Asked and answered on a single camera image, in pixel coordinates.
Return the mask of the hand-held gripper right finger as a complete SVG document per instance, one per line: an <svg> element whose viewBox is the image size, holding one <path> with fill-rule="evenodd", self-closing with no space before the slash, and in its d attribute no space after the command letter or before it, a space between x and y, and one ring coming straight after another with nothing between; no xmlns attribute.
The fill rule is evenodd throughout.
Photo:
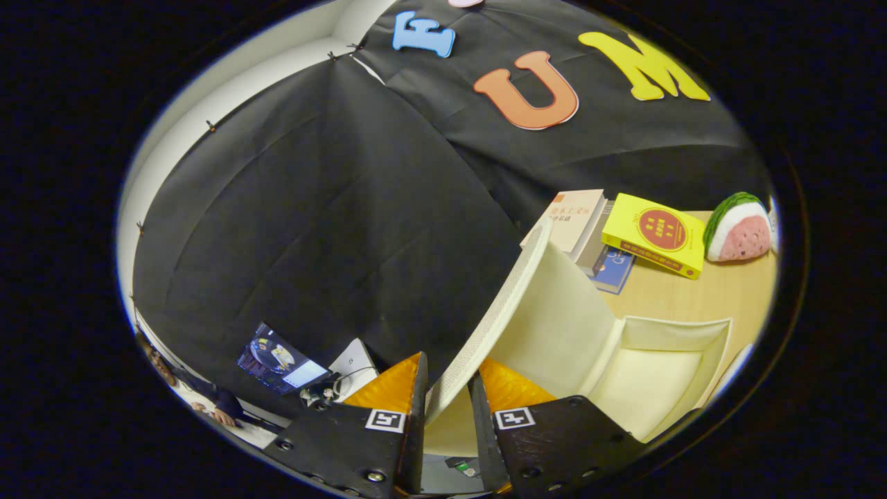
<svg viewBox="0 0 887 499"><path fill-rule="evenodd" d="M469 394L484 486L497 496L571 496L646 449L586 397L557 399L492 359Z"/></svg>

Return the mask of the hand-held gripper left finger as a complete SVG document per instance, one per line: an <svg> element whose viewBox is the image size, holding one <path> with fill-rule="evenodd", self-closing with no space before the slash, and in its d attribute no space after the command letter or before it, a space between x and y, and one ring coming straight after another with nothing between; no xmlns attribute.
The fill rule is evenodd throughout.
<svg viewBox="0 0 887 499"><path fill-rule="evenodd" d="M276 466L339 496L421 488L428 359L416 353L342 403L319 401L266 446Z"/></svg>

